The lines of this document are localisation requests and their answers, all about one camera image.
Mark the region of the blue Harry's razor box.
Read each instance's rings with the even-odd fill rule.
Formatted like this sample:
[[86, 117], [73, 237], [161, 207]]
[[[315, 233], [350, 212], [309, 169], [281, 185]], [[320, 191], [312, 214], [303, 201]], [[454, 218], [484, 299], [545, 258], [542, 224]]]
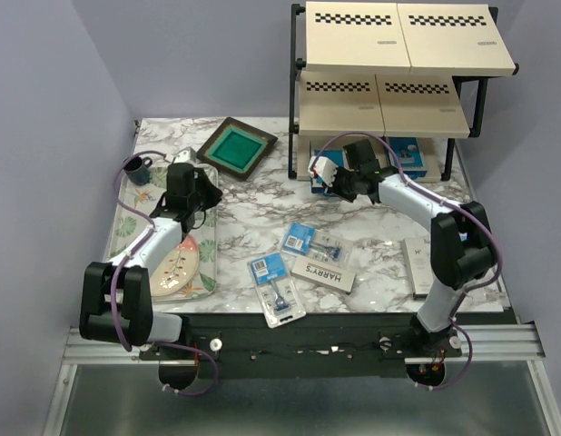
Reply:
[[387, 137], [386, 142], [395, 152], [403, 172], [412, 180], [427, 175], [425, 156], [421, 152], [415, 137]]
[[[321, 148], [329, 140], [330, 137], [328, 136], [312, 136], [310, 138], [310, 157], [307, 161], [307, 170], [310, 169], [310, 164], [312, 163], [313, 158], [320, 153]], [[356, 138], [353, 136], [342, 137], [332, 143], [321, 155], [327, 157], [336, 165], [349, 169], [349, 163], [344, 151], [344, 146], [351, 144], [355, 140]], [[312, 194], [334, 197], [334, 194], [326, 193], [326, 189], [322, 185], [322, 180], [320, 178], [310, 179], [310, 191]]]

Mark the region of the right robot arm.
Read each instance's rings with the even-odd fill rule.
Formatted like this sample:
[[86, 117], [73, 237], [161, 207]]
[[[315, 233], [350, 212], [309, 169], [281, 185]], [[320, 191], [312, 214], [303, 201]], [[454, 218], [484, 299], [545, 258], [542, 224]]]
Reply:
[[399, 163], [381, 166], [367, 140], [346, 145], [345, 152], [348, 167], [324, 154], [312, 157], [310, 176], [320, 178], [328, 193], [350, 203], [365, 195], [429, 232], [433, 283], [405, 337], [415, 354], [429, 355], [451, 330], [466, 296], [495, 282], [501, 273], [502, 254], [486, 210], [480, 203], [457, 203], [415, 183]]

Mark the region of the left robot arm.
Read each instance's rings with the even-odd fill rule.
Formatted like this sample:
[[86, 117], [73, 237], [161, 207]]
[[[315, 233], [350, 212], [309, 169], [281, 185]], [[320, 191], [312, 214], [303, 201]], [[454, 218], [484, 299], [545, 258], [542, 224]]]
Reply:
[[166, 255], [196, 228], [198, 213], [216, 207], [222, 191], [190, 163], [167, 167], [166, 189], [143, 233], [109, 261], [84, 272], [79, 332], [86, 340], [133, 346], [159, 342], [173, 359], [184, 357], [191, 336], [178, 315], [153, 309], [151, 276]]

